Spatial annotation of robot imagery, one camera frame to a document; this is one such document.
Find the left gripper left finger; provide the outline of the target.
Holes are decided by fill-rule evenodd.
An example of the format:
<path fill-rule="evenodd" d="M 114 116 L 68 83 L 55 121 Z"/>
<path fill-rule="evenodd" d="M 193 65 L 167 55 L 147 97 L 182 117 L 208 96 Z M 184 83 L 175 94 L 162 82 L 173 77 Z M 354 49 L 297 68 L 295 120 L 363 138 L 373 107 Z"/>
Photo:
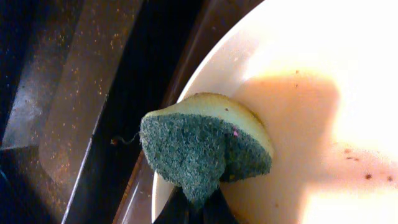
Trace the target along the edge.
<path fill-rule="evenodd" d="M 189 224 L 190 204 L 183 189 L 175 187 L 153 224 Z"/>

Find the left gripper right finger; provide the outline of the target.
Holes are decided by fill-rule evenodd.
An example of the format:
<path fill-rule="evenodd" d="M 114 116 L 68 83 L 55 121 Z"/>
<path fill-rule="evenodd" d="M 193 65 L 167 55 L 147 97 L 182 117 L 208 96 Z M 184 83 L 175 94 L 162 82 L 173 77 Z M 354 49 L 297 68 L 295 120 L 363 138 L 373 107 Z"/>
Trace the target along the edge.
<path fill-rule="evenodd" d="M 238 224 L 223 196 L 217 189 L 203 207 L 203 224 Z"/>

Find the green yellow sponge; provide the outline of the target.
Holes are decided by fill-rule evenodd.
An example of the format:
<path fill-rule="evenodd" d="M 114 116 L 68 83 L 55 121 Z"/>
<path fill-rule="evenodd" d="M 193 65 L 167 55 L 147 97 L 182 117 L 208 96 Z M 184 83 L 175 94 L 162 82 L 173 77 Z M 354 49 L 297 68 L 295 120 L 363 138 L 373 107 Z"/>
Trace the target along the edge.
<path fill-rule="evenodd" d="M 201 209 L 222 182 L 266 175 L 274 148 L 262 121 L 216 93 L 197 93 L 142 119 L 140 142 L 151 168 Z"/>

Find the white plate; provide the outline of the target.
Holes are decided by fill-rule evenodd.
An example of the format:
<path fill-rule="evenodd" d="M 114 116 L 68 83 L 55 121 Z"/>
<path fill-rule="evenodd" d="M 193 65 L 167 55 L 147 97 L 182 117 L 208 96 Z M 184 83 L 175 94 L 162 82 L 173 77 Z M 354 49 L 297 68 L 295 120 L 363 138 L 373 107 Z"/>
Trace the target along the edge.
<path fill-rule="evenodd" d="M 265 123 L 269 174 L 222 191 L 245 223 L 397 222 L 397 1 L 264 1 L 180 94 Z"/>

